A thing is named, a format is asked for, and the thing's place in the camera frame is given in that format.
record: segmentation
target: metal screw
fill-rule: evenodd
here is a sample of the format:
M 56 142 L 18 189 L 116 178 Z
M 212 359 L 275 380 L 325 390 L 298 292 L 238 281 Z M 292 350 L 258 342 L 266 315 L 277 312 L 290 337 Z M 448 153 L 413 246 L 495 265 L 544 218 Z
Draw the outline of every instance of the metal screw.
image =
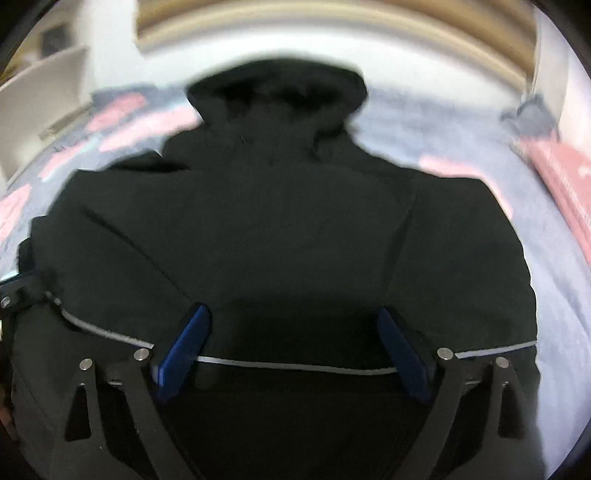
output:
M 147 348 L 140 348 L 134 352 L 134 358 L 141 362 L 142 360 L 146 360 L 150 356 L 150 350 Z
M 92 367 L 92 360 L 90 358 L 85 358 L 82 360 L 82 362 L 80 362 L 80 370 L 86 371 L 90 367 Z
M 509 360 L 507 360 L 504 356 L 498 356 L 495 359 L 495 363 L 501 368 L 509 367 Z
M 441 347 L 437 350 L 437 356 L 441 360 L 451 360 L 453 358 L 453 352 L 449 348 Z

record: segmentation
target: bedsheet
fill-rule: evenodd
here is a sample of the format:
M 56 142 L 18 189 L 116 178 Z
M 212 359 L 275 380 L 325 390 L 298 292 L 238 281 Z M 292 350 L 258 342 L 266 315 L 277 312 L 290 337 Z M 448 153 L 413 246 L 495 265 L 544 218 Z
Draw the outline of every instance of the bedsheet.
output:
M 45 214 L 74 169 L 94 170 L 126 155 L 159 151 L 168 136 L 201 121 L 178 87 L 99 92 L 93 105 L 90 119 L 53 142 L 0 201 L 0 277 L 14 274 L 29 221 Z M 537 419 L 549 475 L 591 417 L 591 272 L 544 184 L 511 150 L 519 135 L 539 135 L 540 129 L 543 134 L 552 123 L 541 110 L 528 113 L 501 121 L 500 112 L 370 88 L 349 128 L 360 146 L 389 161 L 482 179 L 510 218 L 537 298 Z

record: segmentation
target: black jacket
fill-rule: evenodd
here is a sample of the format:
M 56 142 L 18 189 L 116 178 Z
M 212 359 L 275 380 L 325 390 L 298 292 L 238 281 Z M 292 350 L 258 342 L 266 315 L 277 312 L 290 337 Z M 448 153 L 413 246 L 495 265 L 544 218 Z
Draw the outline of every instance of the black jacket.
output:
M 170 138 L 162 156 L 77 172 L 47 216 L 33 221 L 23 257 L 43 273 L 63 312 L 22 316 L 14 364 L 48 425 L 87 352 L 110 362 L 128 354 L 125 342 L 158 343 L 196 301 L 212 312 L 201 355 L 214 359 L 387 368 L 374 323 L 383 305 L 434 348 L 484 355 L 535 340 L 522 246 L 494 196 L 479 180 L 441 179 L 357 147 L 345 128 L 366 98 L 356 73 L 259 61 L 195 83 L 188 98 L 204 125 Z M 113 333 L 124 341 L 100 338 Z M 31 356 L 42 353 L 43 365 L 33 366 Z M 534 357 L 533 347 L 516 349 L 531 391 Z M 351 377 L 344 386 L 326 374 L 285 373 L 289 380 L 280 381 L 276 372 L 245 370 L 199 364 L 194 389 L 163 413 L 212 478 L 279 478 L 277 471 L 293 474 L 281 478 L 379 478 L 395 468 L 427 411 L 404 398 L 395 375 Z M 322 384 L 348 400 L 319 407 L 323 401 L 309 392 Z M 299 400 L 280 393 L 293 389 Z M 257 397 L 261 391 L 273 391 L 272 400 Z M 367 415 L 340 431 L 360 405 Z M 315 426 L 293 433 L 306 416 Z M 18 425 L 18 409 L 15 417 Z M 288 420 L 297 417 L 297 425 Z M 228 437 L 237 434 L 228 418 L 249 432 L 231 447 Z M 212 419 L 226 423 L 216 434 L 225 432 L 224 441 L 200 428 L 213 428 Z M 241 455 L 277 445 L 267 437 L 279 424 L 287 432 L 283 453 L 272 455 L 267 470 L 248 466 Z M 318 429 L 331 434 L 321 440 Z M 352 460 L 363 448 L 365 458 Z M 277 471 L 269 467 L 275 463 Z

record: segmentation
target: wooden headboard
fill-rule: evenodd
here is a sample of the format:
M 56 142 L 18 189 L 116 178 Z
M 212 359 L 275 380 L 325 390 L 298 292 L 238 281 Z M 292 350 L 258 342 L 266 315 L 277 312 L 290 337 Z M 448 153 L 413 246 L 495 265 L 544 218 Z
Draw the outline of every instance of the wooden headboard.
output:
M 139 0 L 138 6 L 140 48 L 245 21 L 333 18 L 443 45 L 515 87 L 535 71 L 536 22 L 527 0 Z

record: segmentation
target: white shelf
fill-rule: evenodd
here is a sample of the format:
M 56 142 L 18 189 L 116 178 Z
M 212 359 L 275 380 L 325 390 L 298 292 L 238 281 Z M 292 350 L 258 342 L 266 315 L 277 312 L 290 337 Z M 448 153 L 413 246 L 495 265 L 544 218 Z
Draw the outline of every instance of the white shelf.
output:
M 45 147 L 39 133 L 87 102 L 81 91 L 86 55 L 86 47 L 67 48 L 0 86 L 0 176 L 5 180 Z

